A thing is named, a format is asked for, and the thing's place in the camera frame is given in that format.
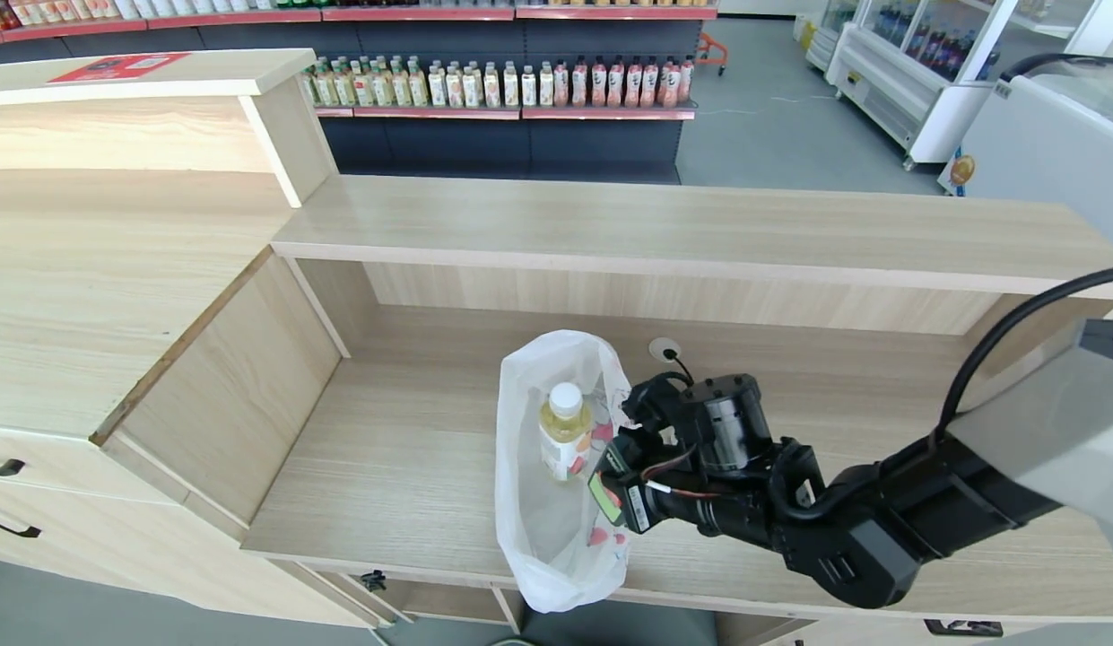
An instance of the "checkout counter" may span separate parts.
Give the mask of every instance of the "checkout counter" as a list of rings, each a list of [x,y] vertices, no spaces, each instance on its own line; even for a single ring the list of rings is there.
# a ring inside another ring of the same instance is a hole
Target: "checkout counter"
[[[928,432],[1024,295],[1113,265],[1061,205],[339,176],[294,80],[313,59],[198,52],[78,82],[50,81],[96,60],[0,66],[0,559],[293,620],[519,630],[495,400],[536,334],[601,335],[632,381],[663,335],[696,373],[751,372],[774,433],[830,479]],[[1113,284],[983,371],[1106,315]],[[716,610],[737,646],[939,644],[925,618],[1113,621],[1113,551],[1060,510],[868,611],[663,523],[613,598]]]

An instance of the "glass door fridge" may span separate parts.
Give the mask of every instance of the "glass door fridge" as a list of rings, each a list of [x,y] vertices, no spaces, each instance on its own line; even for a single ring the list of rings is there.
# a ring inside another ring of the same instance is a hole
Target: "glass door fridge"
[[[859,16],[861,9],[867,8],[871,0],[830,0],[824,11],[823,20],[819,20],[819,29],[815,30],[815,36],[810,37],[810,47],[807,48],[807,61],[823,71],[827,71],[827,66],[835,55],[835,45],[838,43],[839,33],[843,26],[854,21]]]
[[[945,164],[999,70],[1033,53],[1103,53],[1113,0],[873,0],[825,77],[903,146]]]

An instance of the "black cable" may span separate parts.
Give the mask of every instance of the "black cable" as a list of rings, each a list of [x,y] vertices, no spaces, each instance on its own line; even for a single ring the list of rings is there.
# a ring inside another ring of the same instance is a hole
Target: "black cable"
[[[674,361],[676,363],[679,363],[680,368],[682,369],[682,371],[684,373],[684,375],[688,375],[687,384],[688,385],[696,385],[696,380],[695,380],[695,378],[691,376],[691,371],[688,371],[688,366],[684,365],[682,361],[680,361],[680,353],[679,352],[676,352],[674,349],[666,349],[666,351],[663,351],[663,356],[668,361]]]
[[[1053,286],[1041,294],[1032,295],[1032,297],[1021,302],[1011,312],[1006,312],[1006,315],[999,319],[998,323],[995,323],[983,335],[983,339],[979,339],[978,344],[975,344],[975,348],[963,360],[963,365],[958,368],[958,372],[955,372],[954,380],[951,381],[951,388],[946,391],[946,399],[943,400],[938,424],[930,433],[932,449],[934,449],[934,446],[939,441],[943,433],[946,432],[946,425],[958,413],[958,401],[963,399],[963,393],[966,392],[967,385],[971,384],[971,378],[975,375],[975,371],[977,371],[983,361],[986,360],[986,356],[991,354],[992,349],[997,346],[1007,332],[1012,331],[1024,319],[1027,319],[1027,316],[1040,311],[1042,307],[1046,307],[1053,302],[1058,302],[1061,298],[1068,297],[1081,291],[1090,290],[1090,287],[1105,285],[1105,283],[1113,283],[1113,266],[1110,270],[1094,271],[1093,274],[1081,275],[1081,277]]]

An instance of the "refrigerator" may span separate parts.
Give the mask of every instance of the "refrigerator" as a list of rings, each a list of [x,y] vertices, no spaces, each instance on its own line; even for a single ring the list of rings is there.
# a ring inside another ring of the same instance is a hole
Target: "refrigerator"
[[[807,61],[821,71],[827,71],[827,66],[835,55],[835,46],[838,45],[839,33],[843,33],[843,26],[855,20],[860,4],[869,3],[870,0],[829,0],[819,20],[819,29],[810,37]]]
[[[840,29],[825,78],[904,150],[946,164],[999,71],[1035,53],[1102,55],[1113,0],[873,0]]]
[[[1113,241],[1113,58],[1047,53],[1004,72],[938,183],[1065,204]]]

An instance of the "red sticker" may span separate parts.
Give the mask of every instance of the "red sticker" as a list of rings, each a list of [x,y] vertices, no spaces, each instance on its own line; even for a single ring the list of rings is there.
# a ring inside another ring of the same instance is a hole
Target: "red sticker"
[[[50,82],[115,81],[118,78],[138,78],[170,62],[188,57],[191,52],[131,53],[128,57],[106,57],[83,68],[66,72]]]

